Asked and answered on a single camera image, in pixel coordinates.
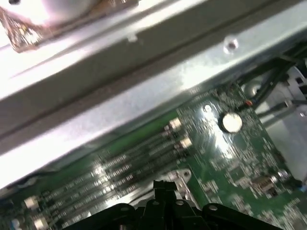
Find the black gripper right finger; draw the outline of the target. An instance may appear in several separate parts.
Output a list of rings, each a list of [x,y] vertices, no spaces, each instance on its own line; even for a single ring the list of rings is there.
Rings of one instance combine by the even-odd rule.
[[[166,206],[174,230],[271,230],[272,225],[217,203],[199,209],[186,200],[177,199],[177,186],[165,182]]]

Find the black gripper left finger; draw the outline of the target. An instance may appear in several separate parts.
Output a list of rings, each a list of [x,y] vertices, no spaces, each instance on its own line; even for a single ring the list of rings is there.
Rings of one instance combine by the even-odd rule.
[[[134,204],[116,204],[65,229],[164,230],[165,181],[154,181],[153,190],[137,199]]]

